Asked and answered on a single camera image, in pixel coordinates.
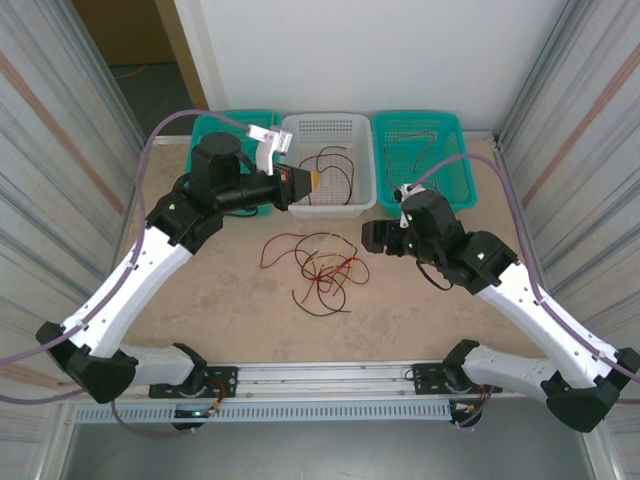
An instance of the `wooden door frame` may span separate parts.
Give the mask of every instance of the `wooden door frame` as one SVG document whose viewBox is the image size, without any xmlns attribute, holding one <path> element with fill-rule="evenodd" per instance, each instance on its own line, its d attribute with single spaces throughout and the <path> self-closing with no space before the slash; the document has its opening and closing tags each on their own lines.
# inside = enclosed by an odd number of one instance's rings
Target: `wooden door frame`
<svg viewBox="0 0 640 480">
<path fill-rule="evenodd" d="M 195 108 L 208 110 L 209 105 L 207 104 L 202 83 L 200 83 L 198 70 L 191 56 L 191 49 L 182 28 L 182 22 L 180 22 L 175 0 L 155 0 L 155 3 L 191 102 Z"/>
</svg>

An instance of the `white wall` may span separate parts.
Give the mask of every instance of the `white wall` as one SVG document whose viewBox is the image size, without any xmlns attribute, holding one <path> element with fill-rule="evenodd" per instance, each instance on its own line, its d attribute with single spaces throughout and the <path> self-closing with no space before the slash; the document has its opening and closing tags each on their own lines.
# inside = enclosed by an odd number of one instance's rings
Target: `white wall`
<svg viewBox="0 0 640 480">
<path fill-rule="evenodd" d="M 565 0 L 176 0 L 209 106 L 501 126 Z"/>
</svg>

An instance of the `plastic basket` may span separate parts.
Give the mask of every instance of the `plastic basket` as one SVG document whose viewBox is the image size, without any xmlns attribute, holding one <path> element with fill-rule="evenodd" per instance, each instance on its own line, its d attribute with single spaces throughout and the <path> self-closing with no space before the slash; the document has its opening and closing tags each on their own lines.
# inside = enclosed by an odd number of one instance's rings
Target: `plastic basket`
<svg viewBox="0 0 640 480">
<path fill-rule="evenodd" d="M 416 181 L 441 160 L 467 151 L 458 118 L 440 112 L 380 113 L 373 117 L 373 145 L 378 200 L 391 217 L 401 213 L 400 205 L 393 197 L 396 187 Z M 454 212 L 471 208 L 476 203 L 476 189 L 467 159 L 440 169 L 427 182 L 431 185 L 427 183 L 425 188 L 435 186 L 449 200 Z"/>
<path fill-rule="evenodd" d="M 294 217 L 354 218 L 375 205 L 375 161 L 367 117 L 347 113 L 291 115 L 284 119 L 282 128 L 293 133 L 282 163 L 315 171 L 314 156 L 324 149 L 323 157 L 317 158 L 320 184 L 309 197 L 289 207 Z M 353 170 L 348 160 L 335 154 L 350 159 Z"/>
<path fill-rule="evenodd" d="M 224 112 L 224 114 L 234 120 L 244 123 L 245 125 L 257 125 L 263 128 L 269 128 L 271 125 L 280 125 L 282 117 L 279 113 L 272 112 L 271 110 L 232 110 Z M 191 150 L 195 147 L 200 139 L 208 133 L 226 132 L 235 135 L 242 142 L 242 151 L 247 154 L 249 160 L 254 164 L 256 163 L 256 150 L 258 149 L 258 142 L 247 137 L 247 134 L 233 125 L 229 125 L 222 120 L 218 120 L 214 117 L 200 116 L 196 119 L 193 125 L 193 132 L 191 133 L 191 145 L 189 146 L 189 154 L 187 155 L 187 165 L 185 172 L 191 170 Z M 274 155 L 274 162 L 279 162 L 279 155 Z M 241 170 L 243 173 L 249 173 L 247 168 L 242 165 Z M 258 215 L 266 215 L 271 211 L 271 205 L 260 205 L 258 207 Z M 246 215 L 245 211 L 235 212 L 237 215 Z"/>
</svg>

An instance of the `teal basket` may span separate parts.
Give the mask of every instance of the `teal basket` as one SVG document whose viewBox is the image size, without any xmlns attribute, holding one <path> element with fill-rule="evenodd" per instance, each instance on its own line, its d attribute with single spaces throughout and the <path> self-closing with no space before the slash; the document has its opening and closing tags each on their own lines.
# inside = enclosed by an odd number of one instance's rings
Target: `teal basket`
<svg viewBox="0 0 640 480">
<path fill-rule="evenodd" d="M 262 128 L 269 128 L 271 125 L 280 125 L 282 123 L 282 117 L 279 113 L 274 113 L 271 110 L 233 110 L 224 112 L 224 114 L 244 123 L 245 125 L 257 125 Z M 195 147 L 203 136 L 208 133 L 225 132 L 231 133 L 240 139 L 242 142 L 242 151 L 247 154 L 249 160 L 256 163 L 256 150 L 258 149 L 258 142 L 247 137 L 247 134 L 233 125 L 229 125 L 222 120 L 218 120 L 214 117 L 200 116 L 196 119 L 193 125 L 193 132 L 191 133 L 191 145 L 189 146 L 189 154 L 187 155 L 187 165 L 185 172 L 191 171 L 191 150 Z M 278 163 L 280 157 L 274 155 L 273 161 Z M 247 168 L 241 166 L 242 173 L 249 173 Z M 258 215 L 267 215 L 271 211 L 271 205 L 260 205 L 258 207 Z M 237 215 L 246 215 L 247 212 L 240 210 L 235 212 Z"/>
<path fill-rule="evenodd" d="M 390 217 L 399 217 L 401 213 L 393 196 L 395 188 L 415 182 L 436 163 L 467 152 L 460 122 L 450 113 L 385 112 L 374 116 L 372 125 L 378 201 Z M 425 188 L 435 186 L 449 200 L 454 212 L 476 204 L 468 159 L 441 168 L 426 182 Z"/>
</svg>

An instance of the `black wire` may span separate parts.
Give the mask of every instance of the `black wire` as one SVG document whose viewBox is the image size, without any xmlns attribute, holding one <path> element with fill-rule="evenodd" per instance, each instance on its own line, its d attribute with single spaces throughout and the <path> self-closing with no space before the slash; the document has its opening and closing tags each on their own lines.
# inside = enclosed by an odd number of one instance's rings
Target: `black wire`
<svg viewBox="0 0 640 480">
<path fill-rule="evenodd" d="M 341 146 L 339 146 L 339 145 L 330 145 L 330 146 L 327 146 L 327 147 L 323 147 L 323 148 L 318 152 L 318 154 L 317 154 L 317 155 L 312 155 L 312 156 L 307 157 L 307 158 L 305 158 L 304 160 L 302 160 L 302 161 L 298 164 L 298 168 L 301 168 L 301 167 L 302 167 L 302 164 L 304 164 L 305 162 L 308 162 L 309 160 L 312 160 L 312 159 L 314 159 L 314 158 L 315 158 L 315 159 L 316 159 L 316 172 L 318 172 L 318 173 L 322 174 L 322 173 L 326 172 L 327 170 L 329 170 L 330 168 L 335 168 L 335 169 L 337 169 L 337 170 L 341 171 L 341 172 L 342 172 L 342 174 L 343 174 L 343 175 L 345 176 L 345 178 L 347 179 L 347 185 L 349 185 L 349 196 L 347 197 L 347 201 L 343 203 L 343 205 L 347 205 L 347 204 L 351 201 L 351 198 L 353 197 L 353 180 L 354 180 L 354 177 L 355 177 L 355 171 L 356 171 L 356 169 L 355 169 L 355 165 L 353 164 L 353 160 L 351 160 L 351 159 L 350 159 L 349 157 L 347 157 L 346 155 L 342 155 L 341 153 L 324 153 L 324 154 L 323 154 L 322 152 L 324 152 L 324 151 L 325 151 L 326 149 L 328 149 L 328 148 L 339 148 L 339 149 L 341 149 L 341 150 L 346 150 L 346 148 L 345 148 L 345 147 L 341 147 Z M 320 161 L 320 158 L 321 158 L 321 157 L 341 157 L 341 158 L 344 158 L 346 161 L 348 161 L 348 162 L 351 164 L 351 180 L 349 180 L 349 176 L 347 175 L 347 173 L 346 173 L 342 168 L 338 167 L 337 165 L 329 165 L 329 166 L 327 166 L 327 167 L 323 168 L 322 170 L 320 170 L 320 167 L 319 167 L 319 163 L 318 163 L 318 162 Z M 307 200 L 309 201 L 309 205 L 311 205 L 311 195 L 308 195 L 308 196 L 307 196 Z"/>
<path fill-rule="evenodd" d="M 328 232 L 316 232 L 316 233 L 312 233 L 310 235 L 307 235 L 306 237 L 301 238 L 298 243 L 296 243 L 296 246 L 294 247 L 294 252 L 293 255 L 296 259 L 296 263 L 298 264 L 298 266 L 306 273 L 308 273 L 311 276 L 315 276 L 315 273 L 312 272 L 311 270 L 307 270 L 307 266 L 306 266 L 306 262 L 302 262 L 300 260 L 300 258 L 298 257 L 298 250 L 300 248 L 300 245 L 302 244 L 302 242 L 305 242 L 307 240 L 309 240 L 310 238 L 316 237 L 318 235 L 331 235 Z M 341 239 L 344 243 L 346 243 L 347 245 L 349 245 L 352 249 L 353 249 L 353 256 L 356 256 L 358 253 L 358 247 L 356 247 L 353 243 L 351 243 L 349 240 L 347 240 L 346 238 L 343 237 L 338 237 L 336 235 L 332 235 L 335 236 L 336 238 Z M 308 257 L 307 260 L 309 260 L 309 258 L 313 257 L 315 254 L 317 254 L 318 251 L 314 251 L 313 253 L 311 253 Z M 293 299 L 293 302 L 298 306 L 298 308 L 300 308 L 300 310 L 308 313 L 309 315 L 312 315 L 314 317 L 329 317 L 331 315 L 335 315 L 336 313 L 351 313 L 350 310 L 345 310 L 344 307 L 347 304 L 347 292 L 344 289 L 344 287 L 342 285 L 340 285 L 340 283 L 336 282 L 336 285 L 338 285 L 338 288 L 340 289 L 340 291 L 342 292 L 342 305 L 340 305 L 340 307 L 333 308 L 330 307 L 329 305 L 327 305 L 325 303 L 325 301 L 322 299 L 322 293 L 326 293 L 323 292 L 322 290 L 320 290 L 320 282 L 316 281 L 316 293 L 318 295 L 318 299 L 320 300 L 320 303 L 322 303 L 322 305 L 327 309 L 330 310 L 330 312 L 328 313 L 314 313 L 308 309 L 306 309 L 305 307 L 303 307 L 300 302 L 298 302 L 298 300 L 296 299 L 295 293 L 293 290 L 291 290 L 291 298 Z"/>
<path fill-rule="evenodd" d="M 309 315 L 312 315 L 314 317 L 330 317 L 331 315 L 335 315 L 336 313 L 351 313 L 348 310 L 343 310 L 344 306 L 347 303 L 347 292 L 345 292 L 344 287 L 342 285 L 340 285 L 339 283 L 337 284 L 340 290 L 342 291 L 342 305 L 340 305 L 338 309 L 335 309 L 335 308 L 329 307 L 326 303 L 324 303 L 324 301 L 320 297 L 319 284 L 320 283 L 317 282 L 317 285 L 316 285 L 316 289 L 318 291 L 318 298 L 320 298 L 320 302 L 322 303 L 322 305 L 324 305 L 326 308 L 328 308 L 331 311 L 328 313 L 314 313 L 310 310 L 307 310 L 298 302 L 298 300 L 296 300 L 296 295 L 294 291 L 291 290 L 291 298 L 293 298 L 293 302 L 298 306 L 298 308 L 300 308 L 302 311 L 307 312 Z"/>
<path fill-rule="evenodd" d="M 431 278 L 427 272 L 425 272 L 424 268 L 422 268 L 422 264 L 420 263 L 419 260 L 416 260 L 416 267 L 418 267 L 418 270 L 420 270 L 420 273 L 422 274 L 422 276 L 426 278 L 429 281 L 429 283 L 434 287 L 436 287 L 438 290 L 442 290 L 443 292 L 448 292 L 453 288 L 453 283 L 451 282 L 449 282 L 448 287 L 443 287 L 442 285 L 439 285 L 438 283 L 436 283 L 436 281 L 433 278 Z"/>
</svg>

